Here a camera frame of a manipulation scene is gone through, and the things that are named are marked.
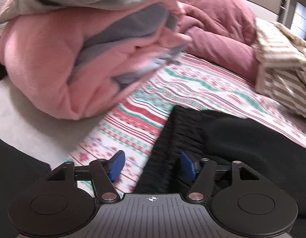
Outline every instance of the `pink blanket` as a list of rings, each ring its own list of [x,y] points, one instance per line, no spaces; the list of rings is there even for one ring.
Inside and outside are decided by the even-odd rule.
[[[242,0],[179,0],[186,11],[179,32],[192,37],[186,51],[255,82],[255,14]]]
[[[156,8],[145,11],[150,6]],[[161,13],[146,16],[157,9]],[[129,95],[183,49],[190,37],[168,25],[182,14],[176,0],[149,0],[122,11],[72,7],[21,15],[2,33],[0,62],[40,110],[57,118],[90,117]]]

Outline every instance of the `white panel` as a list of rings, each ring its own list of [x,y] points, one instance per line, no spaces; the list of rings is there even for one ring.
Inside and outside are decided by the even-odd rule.
[[[265,9],[262,6],[259,6],[255,3],[252,3],[248,0],[242,0],[255,14],[258,18],[267,21],[277,21],[278,15],[274,12],[271,12]]]

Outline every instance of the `beige striped blanket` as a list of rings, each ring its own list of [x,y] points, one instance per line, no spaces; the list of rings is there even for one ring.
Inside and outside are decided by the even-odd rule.
[[[306,118],[306,41],[278,22],[256,19],[255,90]]]

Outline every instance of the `mattress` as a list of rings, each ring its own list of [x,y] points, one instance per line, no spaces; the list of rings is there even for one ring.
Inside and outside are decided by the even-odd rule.
[[[132,192],[175,104],[252,118],[306,147],[305,119],[258,95],[249,81],[183,54],[114,107],[66,160],[77,166],[88,165],[92,160],[109,159],[123,150],[125,167],[114,185],[120,195]],[[78,186],[93,194],[90,182],[81,181]]]

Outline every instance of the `bed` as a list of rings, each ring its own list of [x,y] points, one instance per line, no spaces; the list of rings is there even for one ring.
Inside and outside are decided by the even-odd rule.
[[[306,148],[306,119],[258,95],[249,81],[183,54],[108,112],[65,161],[88,165],[121,149],[127,161],[115,187],[120,195],[132,192],[175,104],[252,118]],[[79,187],[92,194],[89,182]]]

